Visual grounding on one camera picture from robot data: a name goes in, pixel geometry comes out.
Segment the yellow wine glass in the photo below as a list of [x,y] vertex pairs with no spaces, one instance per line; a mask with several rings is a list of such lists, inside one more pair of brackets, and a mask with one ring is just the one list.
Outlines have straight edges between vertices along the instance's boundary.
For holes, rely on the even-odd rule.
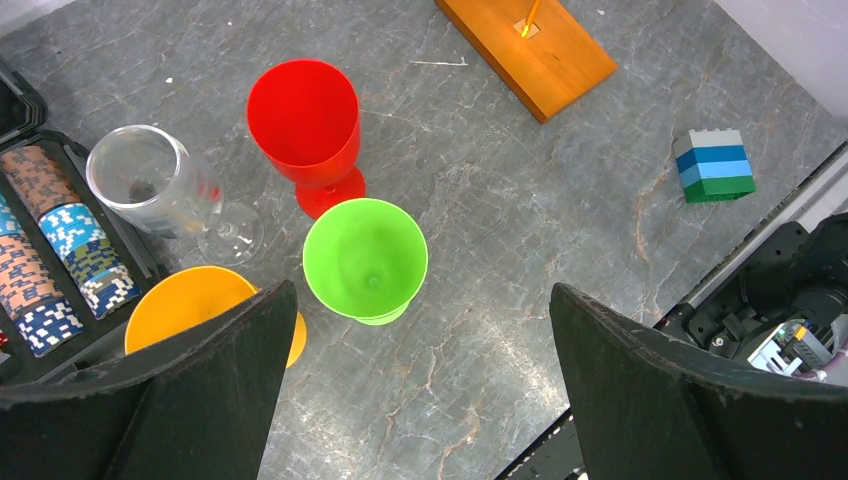
[[124,358],[134,384],[279,390],[305,324],[287,281],[258,290],[219,266],[170,275],[138,302],[127,323]]

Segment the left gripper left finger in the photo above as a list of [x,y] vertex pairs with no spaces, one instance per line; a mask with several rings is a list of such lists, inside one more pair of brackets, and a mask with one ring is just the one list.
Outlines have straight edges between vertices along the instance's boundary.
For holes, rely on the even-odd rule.
[[298,312],[282,281],[56,383],[1,391],[5,479],[254,479]]

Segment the red wine glass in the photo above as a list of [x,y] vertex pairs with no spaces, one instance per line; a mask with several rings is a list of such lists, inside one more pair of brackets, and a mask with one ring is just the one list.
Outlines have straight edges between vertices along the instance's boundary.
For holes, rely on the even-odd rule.
[[247,99],[249,132],[271,165],[294,184],[313,219],[366,193],[356,90],[337,67],[296,59],[264,72]]

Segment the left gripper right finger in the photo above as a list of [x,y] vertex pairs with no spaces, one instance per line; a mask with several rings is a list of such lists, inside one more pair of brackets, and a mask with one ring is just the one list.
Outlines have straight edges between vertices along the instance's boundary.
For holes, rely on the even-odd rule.
[[847,391],[736,363],[565,284],[549,306],[593,479],[843,479]]

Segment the clear wine glass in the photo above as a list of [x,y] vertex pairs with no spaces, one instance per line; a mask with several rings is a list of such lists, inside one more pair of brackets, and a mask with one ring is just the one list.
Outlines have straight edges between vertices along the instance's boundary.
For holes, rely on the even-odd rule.
[[257,212],[227,200],[212,167],[158,127],[109,132],[90,150],[85,175],[98,200],[121,218],[162,238],[195,237],[209,263],[239,265],[262,247]]

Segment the green wine glass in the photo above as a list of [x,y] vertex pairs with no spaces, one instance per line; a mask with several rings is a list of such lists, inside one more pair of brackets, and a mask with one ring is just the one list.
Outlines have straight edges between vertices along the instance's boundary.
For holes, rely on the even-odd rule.
[[385,200],[339,203],[312,225],[303,244],[305,280],[332,312],[369,326],[404,314],[422,288],[429,263],[417,221]]

